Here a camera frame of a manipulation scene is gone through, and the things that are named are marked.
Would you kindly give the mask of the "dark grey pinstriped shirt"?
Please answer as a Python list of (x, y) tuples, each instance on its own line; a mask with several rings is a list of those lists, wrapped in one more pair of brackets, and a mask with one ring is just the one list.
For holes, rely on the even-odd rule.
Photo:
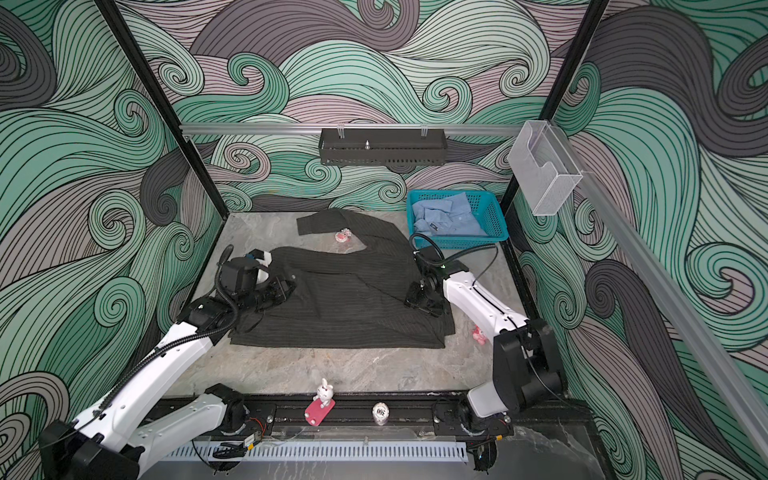
[(235, 345), (264, 348), (442, 349), (455, 332), (449, 307), (430, 313), (406, 305), (420, 272), (407, 237), (393, 223), (328, 209), (296, 221), (298, 235), (349, 230), (363, 249), (331, 253), (281, 246), (269, 268), (287, 281), (288, 299), (242, 315)]

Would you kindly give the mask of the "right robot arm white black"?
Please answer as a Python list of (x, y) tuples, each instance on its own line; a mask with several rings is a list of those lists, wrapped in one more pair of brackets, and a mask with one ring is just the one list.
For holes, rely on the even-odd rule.
[(563, 364), (554, 333), (540, 318), (507, 306), (485, 288), (461, 259), (498, 248), (470, 247), (445, 255), (430, 237), (409, 237), (421, 279), (412, 283), (405, 304), (438, 316), (456, 307), (493, 347), (492, 378), (470, 389), (467, 402), (474, 417), (517, 414), (564, 389)]

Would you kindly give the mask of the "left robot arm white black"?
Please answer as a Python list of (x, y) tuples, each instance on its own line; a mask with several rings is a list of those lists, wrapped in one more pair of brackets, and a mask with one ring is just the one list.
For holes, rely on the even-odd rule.
[(272, 254), (242, 257), (227, 246), (217, 264), (214, 293), (188, 304), (159, 343), (95, 404), (39, 436), (46, 479), (138, 479), (177, 448), (207, 432), (243, 433), (248, 409), (241, 393), (216, 384), (188, 405), (150, 423), (157, 402), (192, 366), (241, 322), (248, 309), (284, 302), (290, 282), (270, 270)]

